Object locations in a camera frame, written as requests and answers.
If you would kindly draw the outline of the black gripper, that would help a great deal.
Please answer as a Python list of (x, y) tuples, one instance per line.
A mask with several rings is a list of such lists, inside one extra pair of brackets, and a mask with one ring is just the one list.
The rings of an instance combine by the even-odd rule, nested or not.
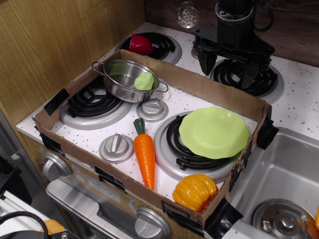
[(274, 47), (255, 33), (255, 10), (248, 9), (235, 14), (226, 9), (217, 9), (217, 26), (196, 27), (193, 30), (197, 57), (202, 72), (208, 76), (222, 56), (244, 63), (242, 88), (251, 87), (259, 65), (270, 65)]

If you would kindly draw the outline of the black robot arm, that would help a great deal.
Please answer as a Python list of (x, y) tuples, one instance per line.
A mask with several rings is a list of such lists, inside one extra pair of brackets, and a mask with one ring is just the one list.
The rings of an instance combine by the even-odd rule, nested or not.
[(275, 49), (256, 33), (269, 30), (273, 23), (264, 28), (256, 27), (255, 16), (259, 6), (270, 18), (274, 17), (263, 0), (220, 0), (215, 6), (217, 26), (193, 30), (193, 47), (205, 75), (212, 72), (217, 56), (240, 62), (244, 65), (242, 88), (245, 89), (252, 85), (258, 72), (269, 68)]

